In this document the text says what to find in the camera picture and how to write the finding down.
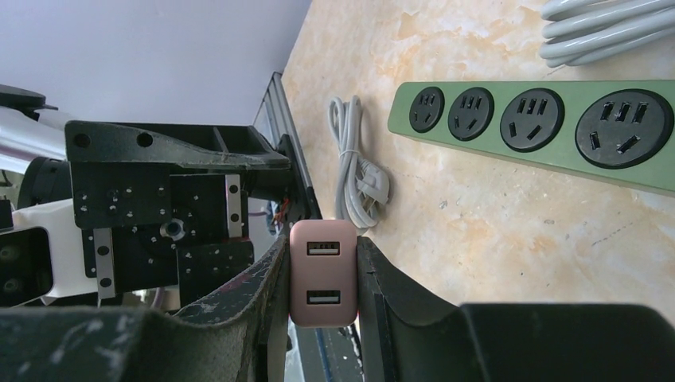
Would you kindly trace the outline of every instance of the white wall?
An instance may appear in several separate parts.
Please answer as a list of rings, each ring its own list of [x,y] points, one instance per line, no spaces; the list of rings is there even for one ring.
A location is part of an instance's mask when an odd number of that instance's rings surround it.
[[[0,0],[0,84],[82,119],[251,124],[310,0]]]

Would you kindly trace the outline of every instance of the power plug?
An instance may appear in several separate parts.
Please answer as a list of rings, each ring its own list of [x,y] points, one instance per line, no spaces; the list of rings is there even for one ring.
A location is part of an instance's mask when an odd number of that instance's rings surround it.
[[[347,220],[301,220],[291,229],[291,320],[344,327],[357,317],[357,232]]]
[[[357,189],[381,205],[389,200],[389,177],[370,162],[365,164],[363,179],[357,180]]]

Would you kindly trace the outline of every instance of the black socket outlet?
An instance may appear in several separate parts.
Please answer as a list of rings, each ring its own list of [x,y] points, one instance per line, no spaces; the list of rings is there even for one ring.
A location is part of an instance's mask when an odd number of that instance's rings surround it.
[[[625,169],[653,157],[673,133],[673,108],[657,93],[628,89],[605,95],[581,115],[576,148],[605,169]]]
[[[417,94],[410,105],[410,126],[418,133],[426,133],[436,126],[443,114],[445,99],[441,89],[431,86]]]
[[[501,139],[521,153],[539,150],[556,137],[564,116],[563,100],[557,93],[530,89],[514,98],[501,115]]]
[[[488,127],[494,114],[494,99],[485,88],[471,88],[460,94],[450,106],[447,127],[460,141],[477,138]]]

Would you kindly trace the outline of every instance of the metal plate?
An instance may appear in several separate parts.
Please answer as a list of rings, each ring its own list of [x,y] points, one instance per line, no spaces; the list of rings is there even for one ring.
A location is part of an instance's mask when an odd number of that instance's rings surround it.
[[[197,301],[253,264],[248,240],[178,249],[181,305]]]
[[[75,224],[82,229],[171,220],[169,166],[71,163]]]

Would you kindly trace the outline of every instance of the screw hole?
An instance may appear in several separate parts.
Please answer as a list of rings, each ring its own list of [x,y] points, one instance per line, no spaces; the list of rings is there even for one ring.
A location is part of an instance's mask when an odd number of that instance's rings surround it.
[[[0,250],[0,262],[11,263],[19,257],[19,248],[14,245],[8,245]]]
[[[166,233],[170,236],[176,236],[181,233],[181,225],[172,221],[166,225]]]
[[[86,134],[78,134],[72,141],[75,143],[75,146],[81,147],[83,149],[86,149],[92,144],[92,139]]]
[[[9,294],[9,293],[14,293],[22,290],[22,284],[21,281],[17,279],[9,279],[5,282],[5,285],[2,287],[2,290]]]
[[[141,133],[136,138],[136,143],[141,147],[150,147],[152,145],[152,135],[147,133]]]

